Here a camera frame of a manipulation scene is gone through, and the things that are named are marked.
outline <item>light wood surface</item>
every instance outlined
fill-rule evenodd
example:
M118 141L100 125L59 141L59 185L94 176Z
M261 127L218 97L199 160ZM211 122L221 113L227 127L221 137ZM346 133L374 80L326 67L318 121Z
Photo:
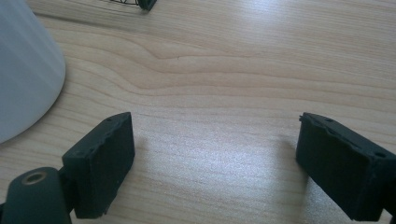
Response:
M396 153L392 0L28 4L67 74L48 114L0 146L2 201L124 111L133 169L106 216L73 223L352 223L294 159L305 111Z

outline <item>wood grain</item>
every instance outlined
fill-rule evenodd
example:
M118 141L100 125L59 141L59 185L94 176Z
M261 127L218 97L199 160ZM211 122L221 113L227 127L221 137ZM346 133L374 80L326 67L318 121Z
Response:
M67 75L48 114L0 146L2 199L124 111L133 170L106 216L74 223L352 223L295 162L304 111L396 153L392 1L28 4Z

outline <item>white lampshade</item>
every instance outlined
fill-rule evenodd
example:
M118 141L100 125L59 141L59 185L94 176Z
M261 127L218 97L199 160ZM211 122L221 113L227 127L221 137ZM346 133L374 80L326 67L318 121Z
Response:
M64 56L23 0L0 1L0 143L52 106L64 84Z

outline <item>black foam block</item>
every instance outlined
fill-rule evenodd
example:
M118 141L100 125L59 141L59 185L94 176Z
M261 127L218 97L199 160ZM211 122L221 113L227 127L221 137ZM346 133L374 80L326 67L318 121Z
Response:
M134 161L131 114L102 121L62 157L64 171L77 185L79 218L105 213Z
M304 113L296 159L351 218L378 221L396 156L335 120Z

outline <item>metal wire object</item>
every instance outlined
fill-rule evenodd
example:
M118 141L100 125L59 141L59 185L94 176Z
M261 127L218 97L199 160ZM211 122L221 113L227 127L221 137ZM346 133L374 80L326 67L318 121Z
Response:
M150 11L157 0L134 0L134 3L129 3L128 0L110 0L113 2L120 2L125 5L140 6L143 10Z

